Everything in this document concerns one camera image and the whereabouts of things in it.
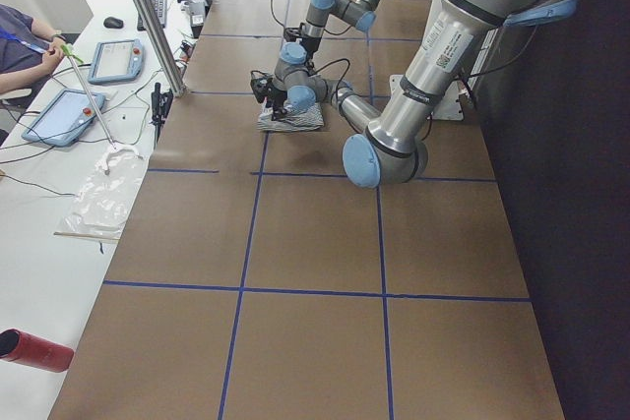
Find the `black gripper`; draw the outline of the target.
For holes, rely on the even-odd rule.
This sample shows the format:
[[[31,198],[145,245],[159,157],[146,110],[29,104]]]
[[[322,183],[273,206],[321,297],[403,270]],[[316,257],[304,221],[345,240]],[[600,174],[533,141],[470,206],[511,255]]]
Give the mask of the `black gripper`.
[[[287,116],[288,110],[284,107],[287,100],[286,90],[281,90],[276,86],[270,86],[269,102],[273,107],[272,120],[278,121]]]
[[[301,39],[300,44],[307,52],[308,60],[306,62],[306,66],[307,66],[307,70],[308,70],[308,76],[309,77],[313,77],[313,76],[316,75],[316,64],[315,64],[315,60],[314,60],[314,54],[319,49],[320,38],[319,37],[304,36]]]

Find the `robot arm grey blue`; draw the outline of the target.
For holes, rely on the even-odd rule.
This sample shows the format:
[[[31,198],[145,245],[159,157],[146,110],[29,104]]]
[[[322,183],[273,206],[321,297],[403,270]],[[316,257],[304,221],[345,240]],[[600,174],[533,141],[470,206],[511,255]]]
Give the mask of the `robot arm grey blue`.
[[[369,32],[376,20],[381,0],[309,0],[305,20],[299,27],[299,43],[306,51],[306,64],[313,65],[330,17],[363,33]]]
[[[322,78],[312,62],[330,17],[368,31],[379,2],[310,0],[305,21],[287,31],[275,70],[251,81],[256,99],[276,119],[332,104],[354,129],[343,162],[349,180],[363,188],[404,183],[424,170],[428,154],[420,126],[489,31],[560,21],[575,12],[578,0],[440,0],[435,22],[383,110],[347,83]]]

